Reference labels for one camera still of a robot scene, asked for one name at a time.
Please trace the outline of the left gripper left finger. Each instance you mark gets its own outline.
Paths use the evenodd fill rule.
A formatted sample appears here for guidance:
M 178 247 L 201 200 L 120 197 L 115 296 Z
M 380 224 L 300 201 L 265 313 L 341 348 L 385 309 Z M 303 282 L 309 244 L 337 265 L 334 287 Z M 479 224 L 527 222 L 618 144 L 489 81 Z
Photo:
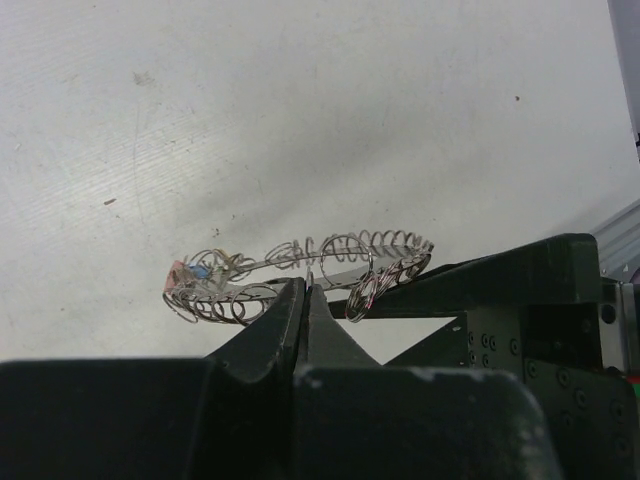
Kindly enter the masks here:
M 282 479 L 305 286 L 198 358 L 1 366 L 5 479 Z

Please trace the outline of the metal disc keyring holder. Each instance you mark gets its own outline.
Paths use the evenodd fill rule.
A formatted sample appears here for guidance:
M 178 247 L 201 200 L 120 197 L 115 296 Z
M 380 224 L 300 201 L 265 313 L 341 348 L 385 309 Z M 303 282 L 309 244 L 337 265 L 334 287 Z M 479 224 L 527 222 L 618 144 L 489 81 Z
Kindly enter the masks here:
M 374 300 L 418 277 L 430 264 L 433 243 L 411 231 L 361 230 L 337 233 L 322 241 L 308 237 L 273 247 L 261 258 L 202 250 L 182 260 L 183 281 L 162 292 L 165 305 L 181 319 L 248 326 L 264 314 L 287 282 L 300 277 L 307 288 L 342 291 L 346 319 L 357 323 Z M 207 279 L 195 278 L 189 265 L 206 263 Z

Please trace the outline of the red tagged key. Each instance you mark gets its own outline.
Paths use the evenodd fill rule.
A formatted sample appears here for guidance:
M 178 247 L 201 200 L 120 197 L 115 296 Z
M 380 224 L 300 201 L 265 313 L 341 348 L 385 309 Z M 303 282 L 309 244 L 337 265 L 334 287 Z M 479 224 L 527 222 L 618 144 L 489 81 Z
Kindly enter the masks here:
M 185 264 L 182 261 L 175 260 L 173 262 L 166 277 L 164 292 L 170 292 L 183 281 L 184 269 Z

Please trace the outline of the blue tagged key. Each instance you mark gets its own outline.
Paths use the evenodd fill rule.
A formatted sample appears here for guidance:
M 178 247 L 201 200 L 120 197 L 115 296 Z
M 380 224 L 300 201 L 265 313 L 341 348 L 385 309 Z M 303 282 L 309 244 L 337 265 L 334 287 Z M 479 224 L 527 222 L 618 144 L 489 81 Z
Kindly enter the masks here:
M 206 263 L 194 263 L 189 265 L 192 275 L 200 280 L 207 279 L 211 275 L 211 268 Z

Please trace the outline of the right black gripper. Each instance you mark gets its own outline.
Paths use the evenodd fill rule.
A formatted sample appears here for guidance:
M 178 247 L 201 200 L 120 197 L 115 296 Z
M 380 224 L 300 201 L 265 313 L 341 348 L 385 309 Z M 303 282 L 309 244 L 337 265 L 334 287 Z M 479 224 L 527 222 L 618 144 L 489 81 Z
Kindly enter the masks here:
M 385 292 L 365 317 L 473 310 L 390 365 L 510 372 L 543 409 L 566 478 L 636 479 L 639 288 L 604 280 L 602 290 L 598 302 L 596 239 L 565 233 L 430 270 Z M 474 310 L 487 306 L 499 307 Z

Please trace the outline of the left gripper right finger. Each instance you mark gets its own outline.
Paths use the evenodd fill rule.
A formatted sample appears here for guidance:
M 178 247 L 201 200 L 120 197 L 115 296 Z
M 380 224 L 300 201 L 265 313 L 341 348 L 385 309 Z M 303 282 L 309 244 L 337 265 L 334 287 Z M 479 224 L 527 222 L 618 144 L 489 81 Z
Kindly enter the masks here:
M 293 376 L 296 479 L 559 479 L 544 414 L 512 374 L 384 367 L 309 293 Z

